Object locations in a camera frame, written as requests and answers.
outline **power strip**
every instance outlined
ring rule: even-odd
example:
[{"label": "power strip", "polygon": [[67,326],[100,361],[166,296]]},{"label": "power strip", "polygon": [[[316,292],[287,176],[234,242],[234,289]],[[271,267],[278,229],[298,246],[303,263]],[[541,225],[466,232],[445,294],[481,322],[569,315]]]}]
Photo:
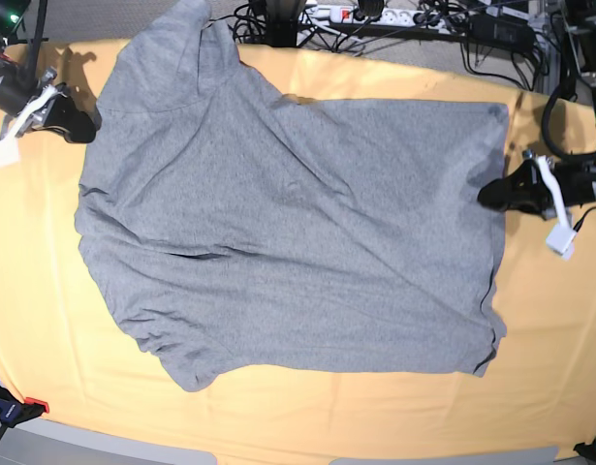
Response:
[{"label": "power strip", "polygon": [[306,25],[311,19],[323,21],[329,28],[358,37],[458,40],[458,34],[451,33],[445,21],[440,20],[437,24],[425,27],[421,22],[429,21],[430,18],[423,16],[424,12],[419,10],[385,8],[378,18],[356,18],[354,5],[317,5],[309,2],[306,4],[301,23]]},{"label": "power strip", "polygon": [[[317,19],[326,19],[330,26],[354,25],[360,26],[366,23],[366,18],[356,18],[354,13],[356,7],[353,5],[306,5],[306,11]],[[399,8],[385,8],[382,15],[376,20],[371,20],[370,25],[379,26],[396,26],[396,27],[420,27],[415,21],[419,15],[424,12],[418,10],[404,10]],[[429,29],[439,30],[445,29],[446,23],[439,21],[437,24],[429,25]]]}]

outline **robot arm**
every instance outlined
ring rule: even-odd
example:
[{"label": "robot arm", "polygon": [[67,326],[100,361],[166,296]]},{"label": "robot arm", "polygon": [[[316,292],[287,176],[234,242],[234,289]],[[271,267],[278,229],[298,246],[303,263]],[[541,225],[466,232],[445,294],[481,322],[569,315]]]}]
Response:
[{"label": "robot arm", "polygon": [[[47,0],[40,0],[35,40],[24,64],[5,55],[5,47],[17,28],[30,0],[0,0],[0,109],[11,118],[18,117],[56,79],[56,72],[48,69],[41,79],[36,78],[39,48],[44,33]],[[99,130],[99,118],[78,110],[69,88],[61,83],[56,92],[40,109],[34,111],[15,134],[21,137],[32,131],[52,131],[70,143],[90,143]]]},{"label": "robot arm", "polygon": [[531,150],[524,151],[521,166],[509,176],[487,184],[478,200],[482,206],[497,211],[518,210],[544,219],[557,216],[558,225],[547,243],[567,259],[573,252],[572,242],[583,217],[572,227],[562,211],[568,206],[596,202],[596,150],[565,152],[551,138],[549,120],[564,89],[575,89],[578,81],[590,89],[596,116],[596,0],[567,0],[562,12],[568,32],[565,40],[572,51],[569,56],[563,56],[568,76],[549,96],[541,121],[542,139],[555,158],[537,157]]}]

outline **gray t-shirt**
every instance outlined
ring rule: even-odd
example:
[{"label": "gray t-shirt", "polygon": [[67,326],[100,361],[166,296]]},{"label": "gray t-shirt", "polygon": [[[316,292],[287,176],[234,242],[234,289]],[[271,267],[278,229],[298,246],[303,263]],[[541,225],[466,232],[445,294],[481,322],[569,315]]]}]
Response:
[{"label": "gray t-shirt", "polygon": [[249,364],[482,375],[506,107],[299,105],[208,18],[177,3],[98,102],[76,227],[119,327],[186,390]]}]

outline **power adapter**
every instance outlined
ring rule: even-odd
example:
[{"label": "power adapter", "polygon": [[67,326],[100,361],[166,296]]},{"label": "power adapter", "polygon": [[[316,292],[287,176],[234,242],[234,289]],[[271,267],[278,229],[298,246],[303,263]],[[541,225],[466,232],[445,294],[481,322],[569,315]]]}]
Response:
[{"label": "power adapter", "polygon": [[491,15],[470,16],[468,39],[483,46],[520,54],[532,54],[537,37],[527,24],[517,24]]}]

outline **yellow tablecloth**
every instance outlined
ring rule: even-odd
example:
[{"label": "yellow tablecloth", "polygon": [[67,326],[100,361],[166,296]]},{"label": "yellow tablecloth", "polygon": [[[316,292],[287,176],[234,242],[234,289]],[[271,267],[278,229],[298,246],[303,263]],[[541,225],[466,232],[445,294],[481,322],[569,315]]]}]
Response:
[{"label": "yellow tablecloth", "polygon": [[[125,42],[45,50],[92,108]],[[398,98],[509,106],[510,166],[537,145],[543,96],[469,77],[322,52],[242,46],[282,92],[312,99]],[[562,105],[564,146],[596,141],[590,108]],[[335,457],[422,458],[558,445],[596,433],[596,215],[565,263],[551,223],[507,215],[494,306],[509,328],[484,378],[328,374],[254,366],[186,393],[141,354],[106,309],[74,230],[84,147],[52,134],[20,142],[0,170],[0,377],[49,402],[49,419],[150,443],[208,450],[220,463],[324,464]]]}]

